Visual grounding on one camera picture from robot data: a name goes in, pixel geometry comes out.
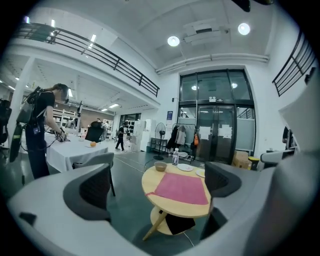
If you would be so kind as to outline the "red cloth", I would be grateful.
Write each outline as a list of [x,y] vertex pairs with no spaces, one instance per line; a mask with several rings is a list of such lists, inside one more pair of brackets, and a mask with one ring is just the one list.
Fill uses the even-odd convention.
[[199,177],[176,173],[165,173],[155,191],[146,195],[156,195],[193,205],[207,205],[209,203],[202,180]]

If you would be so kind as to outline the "grey coat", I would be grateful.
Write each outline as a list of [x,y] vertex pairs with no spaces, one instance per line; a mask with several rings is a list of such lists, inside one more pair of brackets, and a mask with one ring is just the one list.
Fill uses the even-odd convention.
[[175,143],[178,145],[184,145],[185,142],[186,142],[186,128],[183,125],[181,125],[177,128]]

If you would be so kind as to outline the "round wooden table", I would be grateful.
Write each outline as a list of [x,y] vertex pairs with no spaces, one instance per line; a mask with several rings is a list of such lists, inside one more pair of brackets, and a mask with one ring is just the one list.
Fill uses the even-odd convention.
[[[141,179],[142,189],[147,199],[154,205],[150,220],[152,227],[143,237],[146,241],[154,232],[158,231],[162,234],[171,236],[165,218],[167,215],[179,218],[198,219],[208,216],[211,207],[211,195],[205,185],[205,179],[196,174],[196,171],[204,171],[201,168],[193,167],[191,171],[183,171],[171,163],[167,165],[165,171],[157,171],[156,168],[147,169]],[[193,204],[174,200],[167,197],[156,195],[156,189],[162,183],[166,175],[177,176],[176,182],[171,186],[172,189],[180,189],[180,183],[191,178],[197,180],[197,184],[201,184],[201,191],[205,195],[206,204]]]

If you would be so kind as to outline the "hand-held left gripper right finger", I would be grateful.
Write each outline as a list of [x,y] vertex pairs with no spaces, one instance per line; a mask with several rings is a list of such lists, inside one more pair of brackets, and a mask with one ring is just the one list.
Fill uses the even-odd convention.
[[244,256],[253,229],[269,193],[275,168],[252,171],[210,162],[210,166],[226,171],[241,180],[241,187],[226,197],[214,197],[213,207],[226,218],[226,223],[198,245],[176,256]]

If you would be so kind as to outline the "black office chair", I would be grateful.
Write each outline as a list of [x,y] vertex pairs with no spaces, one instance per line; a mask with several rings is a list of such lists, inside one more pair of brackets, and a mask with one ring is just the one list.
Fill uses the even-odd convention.
[[87,129],[85,140],[99,143],[101,141],[101,136],[103,133],[103,123],[101,121],[94,121],[90,124],[89,128]]

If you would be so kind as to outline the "table with white tablecloth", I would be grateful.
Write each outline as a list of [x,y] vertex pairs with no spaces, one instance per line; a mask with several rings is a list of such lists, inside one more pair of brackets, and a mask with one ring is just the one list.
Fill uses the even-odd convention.
[[68,141],[59,142],[54,134],[46,133],[46,161],[48,165],[63,173],[73,169],[73,163],[84,163],[90,158],[108,152],[106,142],[97,143],[95,148],[88,148],[90,141],[79,141],[79,137],[70,135]]

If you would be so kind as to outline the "black swivel chair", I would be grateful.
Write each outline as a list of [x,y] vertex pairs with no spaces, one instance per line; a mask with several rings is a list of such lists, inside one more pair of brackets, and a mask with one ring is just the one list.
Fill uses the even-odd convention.
[[8,123],[12,113],[10,108],[11,102],[5,99],[0,99],[0,148],[7,141],[8,133]]

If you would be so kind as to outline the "black bin with yellow lid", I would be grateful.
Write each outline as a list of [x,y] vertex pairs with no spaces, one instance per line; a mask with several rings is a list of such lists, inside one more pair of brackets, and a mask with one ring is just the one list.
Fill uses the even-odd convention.
[[251,162],[251,163],[249,164],[248,169],[249,169],[249,170],[252,170],[252,171],[257,171],[257,169],[258,169],[258,164],[259,164],[259,162],[260,162],[260,159],[259,159],[259,158],[256,158],[256,157],[253,157],[253,156],[249,156],[249,157],[248,157],[248,160]]

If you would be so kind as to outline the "black standing fan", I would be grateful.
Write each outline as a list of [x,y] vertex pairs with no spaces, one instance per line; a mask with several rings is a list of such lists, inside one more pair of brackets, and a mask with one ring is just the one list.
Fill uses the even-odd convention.
[[164,158],[161,156],[163,149],[163,139],[166,135],[166,127],[162,122],[159,122],[155,128],[155,142],[158,142],[158,152],[153,158],[157,161],[161,161]]

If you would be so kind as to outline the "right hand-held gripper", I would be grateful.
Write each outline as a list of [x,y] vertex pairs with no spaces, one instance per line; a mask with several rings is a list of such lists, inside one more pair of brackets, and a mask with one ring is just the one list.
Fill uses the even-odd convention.
[[266,152],[260,156],[262,163],[279,163],[282,159],[293,156],[298,151],[296,139],[293,132],[287,126],[284,127],[282,142],[285,144],[285,151]]

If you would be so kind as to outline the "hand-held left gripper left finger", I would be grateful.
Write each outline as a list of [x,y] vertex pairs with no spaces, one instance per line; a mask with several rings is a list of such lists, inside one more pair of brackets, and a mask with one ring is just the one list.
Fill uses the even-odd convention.
[[108,164],[49,175],[24,186],[7,207],[46,256],[149,256],[112,227],[109,179]]

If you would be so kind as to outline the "black metal rack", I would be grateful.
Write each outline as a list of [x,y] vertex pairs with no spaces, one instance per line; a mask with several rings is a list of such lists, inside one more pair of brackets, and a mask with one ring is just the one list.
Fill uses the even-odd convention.
[[153,152],[164,154],[167,152],[167,139],[151,138],[150,148]]

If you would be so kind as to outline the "black balcony railing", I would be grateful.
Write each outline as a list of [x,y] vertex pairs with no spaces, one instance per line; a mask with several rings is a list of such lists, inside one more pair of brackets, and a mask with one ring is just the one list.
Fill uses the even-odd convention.
[[100,44],[74,32],[52,28],[46,24],[24,23],[13,33],[13,38],[65,47],[122,74],[153,96],[157,97],[159,94],[160,88],[133,65]]
[[293,87],[302,77],[305,82],[314,73],[317,57],[304,33],[299,30],[297,40],[284,65],[277,73],[272,83],[278,97],[281,97]]

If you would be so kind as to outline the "black coat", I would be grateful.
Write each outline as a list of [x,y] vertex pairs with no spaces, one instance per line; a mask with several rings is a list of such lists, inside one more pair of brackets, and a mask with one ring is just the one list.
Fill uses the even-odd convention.
[[178,129],[179,129],[178,125],[174,126],[172,129],[170,139],[168,140],[167,145],[166,145],[166,148],[168,150],[174,149],[177,145],[176,138],[177,138],[177,134],[178,134]]

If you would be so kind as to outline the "ceiling air conditioner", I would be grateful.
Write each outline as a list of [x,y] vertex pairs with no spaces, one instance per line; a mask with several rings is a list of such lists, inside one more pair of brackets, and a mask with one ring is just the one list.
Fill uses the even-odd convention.
[[222,31],[216,19],[204,19],[183,26],[186,36],[184,42],[192,46],[218,42],[222,39]]

